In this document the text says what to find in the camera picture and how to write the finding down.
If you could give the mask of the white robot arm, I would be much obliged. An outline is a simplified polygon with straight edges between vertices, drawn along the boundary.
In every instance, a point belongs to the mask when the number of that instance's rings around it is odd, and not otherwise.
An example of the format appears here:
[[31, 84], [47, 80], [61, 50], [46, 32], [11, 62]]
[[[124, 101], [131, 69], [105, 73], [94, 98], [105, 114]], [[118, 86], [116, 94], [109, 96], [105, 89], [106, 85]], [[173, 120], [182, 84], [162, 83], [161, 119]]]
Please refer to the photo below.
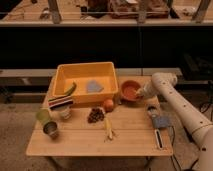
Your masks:
[[174, 73], [157, 72], [136, 91], [136, 94], [143, 99], [162, 95], [178, 114], [200, 149], [198, 171], [213, 171], [213, 122], [174, 88], [177, 81]]

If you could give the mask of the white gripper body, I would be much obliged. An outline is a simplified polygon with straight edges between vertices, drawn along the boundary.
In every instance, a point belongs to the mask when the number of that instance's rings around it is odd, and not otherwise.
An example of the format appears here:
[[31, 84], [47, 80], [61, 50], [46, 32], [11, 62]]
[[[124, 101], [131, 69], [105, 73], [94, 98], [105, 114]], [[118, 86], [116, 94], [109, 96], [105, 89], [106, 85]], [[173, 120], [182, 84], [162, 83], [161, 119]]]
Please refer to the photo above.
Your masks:
[[156, 90], [152, 85], [152, 82], [146, 82], [141, 88], [136, 91], [137, 97], [142, 97], [145, 99], [152, 98], [156, 95]]

